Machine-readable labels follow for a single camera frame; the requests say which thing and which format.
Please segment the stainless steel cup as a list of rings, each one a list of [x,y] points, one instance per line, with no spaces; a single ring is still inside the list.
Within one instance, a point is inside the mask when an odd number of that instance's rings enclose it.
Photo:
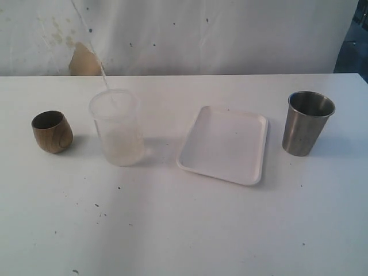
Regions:
[[[288,98],[283,134],[283,149],[294,156],[307,156],[326,122],[335,112],[335,104],[314,91],[297,91]]]

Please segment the brown wooden cup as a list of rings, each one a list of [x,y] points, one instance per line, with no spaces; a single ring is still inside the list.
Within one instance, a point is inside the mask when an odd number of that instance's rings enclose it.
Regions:
[[[61,153],[72,144],[72,129],[60,111],[49,110],[38,114],[31,126],[38,146],[47,153]]]

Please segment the white rectangular tray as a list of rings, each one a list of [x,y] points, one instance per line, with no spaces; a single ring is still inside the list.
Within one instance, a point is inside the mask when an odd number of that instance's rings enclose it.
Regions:
[[[181,169],[242,186],[259,183],[268,120],[261,114],[204,106],[177,156]]]

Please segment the translucent plastic container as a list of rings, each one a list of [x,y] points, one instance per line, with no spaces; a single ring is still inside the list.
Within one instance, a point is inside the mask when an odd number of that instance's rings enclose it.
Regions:
[[[144,156],[140,100],[125,89],[108,89],[89,103],[106,160],[115,166],[131,166]]]

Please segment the white backdrop cloth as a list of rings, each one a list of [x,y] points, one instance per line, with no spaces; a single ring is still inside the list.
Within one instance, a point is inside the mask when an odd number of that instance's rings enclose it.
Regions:
[[[330,73],[357,1],[2,1],[1,75]]]

